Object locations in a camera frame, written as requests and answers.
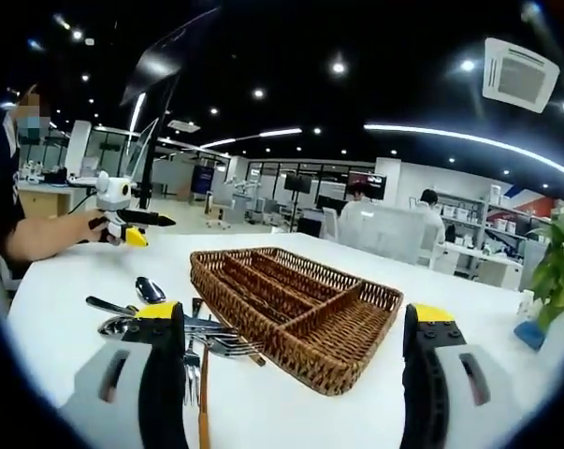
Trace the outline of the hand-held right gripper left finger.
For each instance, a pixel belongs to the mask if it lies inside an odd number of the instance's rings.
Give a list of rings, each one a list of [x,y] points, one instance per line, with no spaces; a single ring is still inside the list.
[[[92,448],[186,448],[184,313],[141,318],[74,377],[61,416]]]

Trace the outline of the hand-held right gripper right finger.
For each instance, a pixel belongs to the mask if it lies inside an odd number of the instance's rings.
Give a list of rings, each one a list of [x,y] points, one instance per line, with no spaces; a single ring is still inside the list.
[[[403,358],[403,448],[494,448],[518,427],[507,371],[448,312],[406,307]]]

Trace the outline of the person's left hand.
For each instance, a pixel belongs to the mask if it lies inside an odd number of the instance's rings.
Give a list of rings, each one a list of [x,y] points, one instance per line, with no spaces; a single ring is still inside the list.
[[[119,239],[108,231],[108,219],[101,210],[88,210],[80,215],[79,242],[102,242],[118,245]]]

